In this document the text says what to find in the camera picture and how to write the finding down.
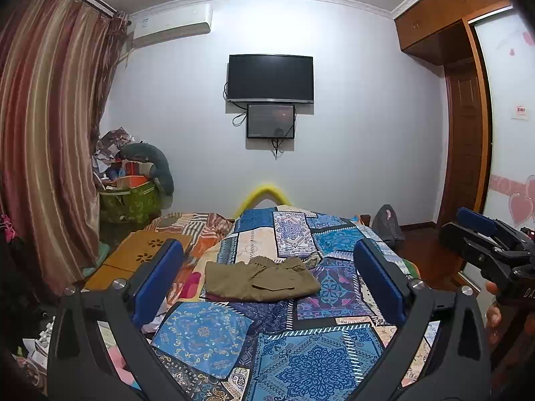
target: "bed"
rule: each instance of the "bed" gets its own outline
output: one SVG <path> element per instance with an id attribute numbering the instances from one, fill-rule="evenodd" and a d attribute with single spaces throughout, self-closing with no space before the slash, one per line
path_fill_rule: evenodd
<path id="1" fill-rule="evenodd" d="M 194 401 L 344 400 L 396 331 L 355 270 L 355 243 L 371 238 L 407 278 L 417 275 L 358 217 L 289 205 L 246 210 L 235 222 L 217 214 L 170 214 L 147 229 L 193 235 L 187 263 L 167 295 L 171 308 L 151 345 Z M 207 294 L 208 261 L 247 263 L 256 256 L 301 258 L 320 291 L 275 303 Z M 437 328 L 428 326 L 403 386 L 418 377 Z"/>

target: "green basket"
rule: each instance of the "green basket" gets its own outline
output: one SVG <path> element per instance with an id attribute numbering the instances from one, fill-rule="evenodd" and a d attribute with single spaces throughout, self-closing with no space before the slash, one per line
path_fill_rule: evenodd
<path id="1" fill-rule="evenodd" d="M 99 191 L 101 220 L 109 223 L 144 223 L 160 211 L 159 193 L 154 182 L 128 190 Z"/>

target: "blue gripper pad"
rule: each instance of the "blue gripper pad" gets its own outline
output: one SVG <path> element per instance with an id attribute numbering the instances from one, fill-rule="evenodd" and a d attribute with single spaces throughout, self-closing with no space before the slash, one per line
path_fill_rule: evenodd
<path id="1" fill-rule="evenodd" d="M 395 264 L 386 261 L 375 242 L 368 238 L 363 238 L 355 244 L 353 262 L 385 321 L 398 327 L 405 324 L 407 317 L 403 294 L 392 280 L 392 273 L 387 272 L 397 270 L 402 277 L 395 276 L 395 280 L 403 282 L 407 288 L 408 280 L 401 270 Z"/>
<path id="2" fill-rule="evenodd" d="M 498 232 L 494 220 L 464 207 L 459 208 L 457 211 L 457 222 L 459 225 L 472 229 L 487 237 L 491 237 Z"/>
<path id="3" fill-rule="evenodd" d="M 132 323 L 137 329 L 141 329 L 144 324 L 148 324 L 154 319 L 183 261 L 184 249 L 182 244 L 173 240 L 167 252 L 134 297 Z"/>

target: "television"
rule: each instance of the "television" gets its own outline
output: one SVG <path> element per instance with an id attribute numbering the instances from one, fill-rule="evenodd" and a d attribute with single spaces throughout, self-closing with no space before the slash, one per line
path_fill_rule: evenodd
<path id="1" fill-rule="evenodd" d="M 289 104 L 249 104 L 247 138 L 293 138 L 295 106 Z"/>
<path id="2" fill-rule="evenodd" d="M 231 102 L 314 102 L 312 57 L 231 55 L 228 59 L 227 81 L 227 100 Z"/>

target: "human hand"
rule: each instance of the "human hand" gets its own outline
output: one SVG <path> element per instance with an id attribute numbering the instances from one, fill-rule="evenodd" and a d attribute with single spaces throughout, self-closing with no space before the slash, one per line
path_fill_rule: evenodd
<path id="1" fill-rule="evenodd" d="M 494 296 L 497 296 L 499 294 L 498 287 L 495 283 L 487 282 L 485 284 L 485 288 L 488 292 L 493 294 Z M 487 325 L 488 327 L 495 329 L 495 330 L 489 330 L 489 342 L 491 345 L 496 344 L 498 342 L 498 326 L 501 323 L 501 312 L 499 307 L 496 305 L 490 305 L 489 309 L 487 310 Z M 528 315 L 528 318 L 526 318 L 526 324 L 524 325 L 524 332 L 527 335 L 535 335 L 535 312 L 531 312 Z"/>

